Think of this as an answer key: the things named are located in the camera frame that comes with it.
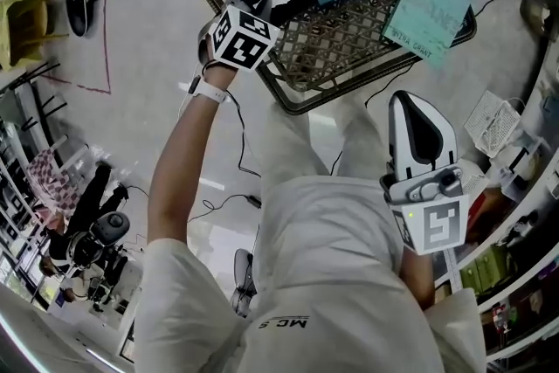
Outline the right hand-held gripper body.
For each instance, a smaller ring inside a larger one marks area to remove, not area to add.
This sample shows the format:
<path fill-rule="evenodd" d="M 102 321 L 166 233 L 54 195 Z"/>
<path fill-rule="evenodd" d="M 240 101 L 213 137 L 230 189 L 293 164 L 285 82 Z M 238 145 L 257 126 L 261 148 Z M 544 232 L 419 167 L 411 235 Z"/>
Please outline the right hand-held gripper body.
<path fill-rule="evenodd" d="M 470 199 L 462 176 L 454 163 L 399 182 L 393 174 L 381 178 L 385 201 L 409 250 L 425 255 L 465 242 Z"/>

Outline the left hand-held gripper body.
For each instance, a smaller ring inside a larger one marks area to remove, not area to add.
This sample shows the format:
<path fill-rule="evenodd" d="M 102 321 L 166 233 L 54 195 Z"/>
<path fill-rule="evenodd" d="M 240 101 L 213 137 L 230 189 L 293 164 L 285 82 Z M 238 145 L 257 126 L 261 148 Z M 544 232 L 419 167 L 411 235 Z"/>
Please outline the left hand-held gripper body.
<path fill-rule="evenodd" d="M 254 71 L 272 50 L 280 29 L 264 19 L 228 5 L 198 35 L 198 59 L 212 60 L 243 71 Z"/>

